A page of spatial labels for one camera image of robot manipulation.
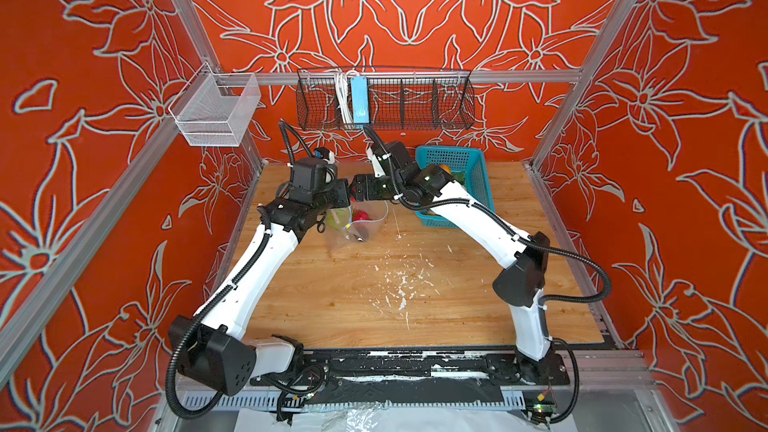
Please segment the green cabbage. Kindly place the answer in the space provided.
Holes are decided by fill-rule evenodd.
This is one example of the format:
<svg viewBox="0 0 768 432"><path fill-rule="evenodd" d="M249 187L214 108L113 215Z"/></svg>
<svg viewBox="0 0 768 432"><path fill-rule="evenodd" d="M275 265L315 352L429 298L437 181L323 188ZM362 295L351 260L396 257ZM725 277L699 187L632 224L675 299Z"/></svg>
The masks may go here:
<svg viewBox="0 0 768 432"><path fill-rule="evenodd" d="M327 212L325 224L328 228L342 230L346 228L352 220L352 210L350 207L330 209Z"/></svg>

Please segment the clear zip top bag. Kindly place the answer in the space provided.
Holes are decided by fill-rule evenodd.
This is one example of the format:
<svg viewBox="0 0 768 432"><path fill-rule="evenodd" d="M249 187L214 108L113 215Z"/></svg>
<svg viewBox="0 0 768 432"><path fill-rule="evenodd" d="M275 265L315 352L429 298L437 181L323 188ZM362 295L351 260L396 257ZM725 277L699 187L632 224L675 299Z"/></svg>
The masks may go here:
<svg viewBox="0 0 768 432"><path fill-rule="evenodd" d="M386 201L351 201L346 208L328 211L323 233L329 252L347 245L371 241L389 215Z"/></svg>

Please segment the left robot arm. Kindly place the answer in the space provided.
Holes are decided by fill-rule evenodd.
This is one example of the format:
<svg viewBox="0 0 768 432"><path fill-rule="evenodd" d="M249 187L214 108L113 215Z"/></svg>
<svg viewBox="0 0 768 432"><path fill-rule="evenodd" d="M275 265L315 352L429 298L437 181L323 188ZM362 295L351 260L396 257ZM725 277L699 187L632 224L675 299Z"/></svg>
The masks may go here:
<svg viewBox="0 0 768 432"><path fill-rule="evenodd" d="M289 158L289 180L258 206L260 223L246 251L194 315L178 316L169 329L165 397L180 419L204 416L251 379L285 373L296 360L293 339L272 336L248 345L243 337L268 285L306 233L324 227L328 210L349 204L334 153L298 144L305 155Z"/></svg>

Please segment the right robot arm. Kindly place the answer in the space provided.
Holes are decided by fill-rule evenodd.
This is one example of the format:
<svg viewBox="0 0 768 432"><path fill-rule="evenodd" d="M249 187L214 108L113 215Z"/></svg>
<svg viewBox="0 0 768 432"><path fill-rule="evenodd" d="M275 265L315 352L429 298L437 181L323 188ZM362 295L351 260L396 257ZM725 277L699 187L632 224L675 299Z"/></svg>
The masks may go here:
<svg viewBox="0 0 768 432"><path fill-rule="evenodd" d="M349 194L359 202L393 201L414 212L433 212L482 246L501 267L492 288L510 307L516 353L521 362L538 364L550 355L555 343L546 322L550 301L591 304L603 301L612 291L610 277L595 261L551 246L542 233L531 235L512 226L439 166L421 169L413 165L389 172L358 174L349 185ZM545 293L545 273L551 255L570 258L591 268L602 281L601 289L586 296Z"/></svg>

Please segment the red fruit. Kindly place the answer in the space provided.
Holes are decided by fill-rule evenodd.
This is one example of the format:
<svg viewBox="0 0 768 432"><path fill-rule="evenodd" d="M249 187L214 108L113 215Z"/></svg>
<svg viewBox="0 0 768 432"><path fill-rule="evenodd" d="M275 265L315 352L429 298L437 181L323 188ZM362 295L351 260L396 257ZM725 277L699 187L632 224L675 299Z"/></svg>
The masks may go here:
<svg viewBox="0 0 768 432"><path fill-rule="evenodd" d="M370 220L370 215L364 211L364 210L356 210L352 214L352 222L358 223L358 222L366 222Z"/></svg>

